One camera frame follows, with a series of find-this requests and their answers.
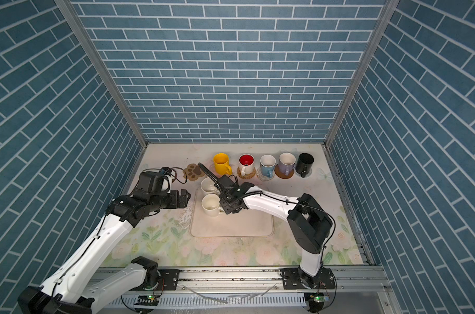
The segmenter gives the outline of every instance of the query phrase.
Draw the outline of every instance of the white robotic arm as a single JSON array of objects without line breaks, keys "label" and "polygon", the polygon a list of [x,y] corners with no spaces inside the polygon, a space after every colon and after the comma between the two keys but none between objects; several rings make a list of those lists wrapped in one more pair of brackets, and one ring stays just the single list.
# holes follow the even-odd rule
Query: white robotic arm
[{"label": "white robotic arm", "polygon": [[[254,209],[267,212],[289,223],[302,247],[298,277],[304,286],[316,288],[320,282],[321,256],[332,222],[314,198],[300,198],[267,192],[249,182],[238,185],[229,177],[216,178],[202,164],[201,169],[215,182],[226,214]],[[92,314],[138,286],[155,289],[160,274],[157,263],[144,257],[134,259],[120,272],[92,286],[91,276],[115,245],[143,218],[161,209],[184,208],[190,194],[170,188],[170,168],[161,172],[142,172],[130,195],[113,200],[96,229],[77,251],[39,288],[27,287],[18,298],[24,314]]]},{"label": "white robotic arm", "polygon": [[[251,210],[261,210],[273,216],[276,216],[287,222],[288,215],[291,210],[294,210],[298,199],[294,197],[285,197],[283,195],[267,192],[258,186],[251,187],[248,192],[262,192],[262,195],[252,195],[243,198],[246,206]],[[316,276],[321,268],[322,252],[317,254],[309,253],[302,250],[302,260],[300,262],[300,269],[306,272],[309,276]]]}]

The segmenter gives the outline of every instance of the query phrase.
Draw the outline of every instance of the coaster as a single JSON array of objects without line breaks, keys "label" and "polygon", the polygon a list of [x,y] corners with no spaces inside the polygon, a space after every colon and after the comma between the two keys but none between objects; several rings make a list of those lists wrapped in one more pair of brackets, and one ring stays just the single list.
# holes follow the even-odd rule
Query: coaster
[{"label": "coaster", "polygon": [[[297,172],[297,170],[293,170],[295,172],[295,174],[297,175],[297,177],[299,178],[302,178],[302,176]],[[311,175],[312,173],[312,168],[309,169],[309,171],[305,174],[305,177],[303,177],[302,179],[305,179],[305,178],[309,178],[309,176]]]},{"label": "coaster", "polygon": [[276,173],[276,175],[281,178],[281,179],[290,179],[292,176],[293,176],[293,173],[295,172],[295,169],[293,169],[289,175],[284,175],[283,173],[281,173],[281,171],[279,171],[279,165],[276,165],[274,167],[274,172]]},{"label": "coaster", "polygon": [[253,171],[251,173],[248,173],[247,175],[245,175],[244,177],[241,176],[241,169],[238,167],[237,168],[237,174],[238,176],[241,178],[241,179],[251,179],[255,176],[255,173],[257,172],[257,169],[256,168],[253,168]]},{"label": "coaster", "polygon": [[274,178],[275,174],[274,171],[272,172],[272,178],[266,177],[265,175],[262,174],[262,171],[257,171],[257,178],[260,179],[261,181],[269,181]]}]

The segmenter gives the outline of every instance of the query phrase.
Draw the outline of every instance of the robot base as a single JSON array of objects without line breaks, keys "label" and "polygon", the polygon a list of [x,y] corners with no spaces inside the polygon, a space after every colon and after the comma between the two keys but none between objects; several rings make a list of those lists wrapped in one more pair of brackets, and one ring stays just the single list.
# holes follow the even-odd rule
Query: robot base
[{"label": "robot base", "polygon": [[285,290],[317,289],[320,283],[323,289],[335,289],[335,278],[329,268],[321,267],[315,277],[307,275],[300,267],[283,268],[280,275]]}]

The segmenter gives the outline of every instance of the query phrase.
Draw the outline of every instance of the brick tile wallpaper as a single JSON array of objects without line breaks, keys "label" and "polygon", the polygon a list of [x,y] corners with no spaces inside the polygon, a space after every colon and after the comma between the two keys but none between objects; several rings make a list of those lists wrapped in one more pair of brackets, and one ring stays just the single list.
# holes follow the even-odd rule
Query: brick tile wallpaper
[{"label": "brick tile wallpaper", "polygon": [[139,153],[54,2],[0,1],[0,313],[80,245]]},{"label": "brick tile wallpaper", "polygon": [[475,2],[401,0],[333,143],[408,313],[475,313]]},{"label": "brick tile wallpaper", "polygon": [[154,2],[73,1],[150,142],[322,142],[384,0]]}]

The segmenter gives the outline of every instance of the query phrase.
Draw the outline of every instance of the white tray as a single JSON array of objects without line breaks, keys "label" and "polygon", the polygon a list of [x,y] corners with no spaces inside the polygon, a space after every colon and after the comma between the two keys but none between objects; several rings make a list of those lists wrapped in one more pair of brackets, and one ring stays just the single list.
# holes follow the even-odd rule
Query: white tray
[{"label": "white tray", "polygon": [[190,234],[195,238],[268,237],[274,232],[272,216],[259,210],[241,210],[237,214],[209,217],[201,201],[205,195],[196,191]]}]

